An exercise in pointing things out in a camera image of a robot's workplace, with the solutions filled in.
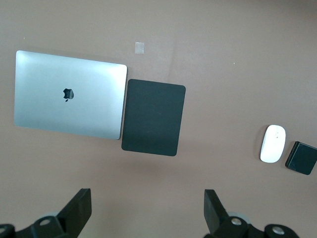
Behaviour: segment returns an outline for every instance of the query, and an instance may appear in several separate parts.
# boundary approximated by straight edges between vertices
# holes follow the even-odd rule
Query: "computer mouse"
[[[279,125],[270,125],[265,132],[260,159],[274,163],[281,157],[285,145],[285,129]]]

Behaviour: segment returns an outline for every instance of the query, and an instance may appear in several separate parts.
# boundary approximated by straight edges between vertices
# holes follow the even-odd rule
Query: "black case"
[[[317,149],[296,141],[285,166],[299,173],[310,175],[317,161]]]

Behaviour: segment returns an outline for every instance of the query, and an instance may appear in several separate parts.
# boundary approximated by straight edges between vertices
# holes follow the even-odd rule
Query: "mouse pad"
[[[182,85],[130,79],[121,148],[175,156],[185,91]]]

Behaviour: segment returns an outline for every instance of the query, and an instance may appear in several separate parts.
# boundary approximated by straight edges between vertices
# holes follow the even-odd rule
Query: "silver laptop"
[[[127,67],[17,51],[16,126],[119,139]]]

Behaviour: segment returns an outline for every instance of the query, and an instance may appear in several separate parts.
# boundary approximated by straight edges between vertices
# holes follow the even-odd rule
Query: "screw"
[[[242,222],[238,218],[232,218],[231,223],[236,226],[240,226],[242,224]]]
[[[283,231],[281,227],[273,227],[272,230],[274,231],[275,234],[278,234],[278,235],[285,234],[285,232]]]
[[[49,219],[45,219],[45,220],[42,220],[41,222],[40,222],[40,226],[45,226],[45,225],[47,225],[48,223],[50,223],[51,221],[49,220]]]

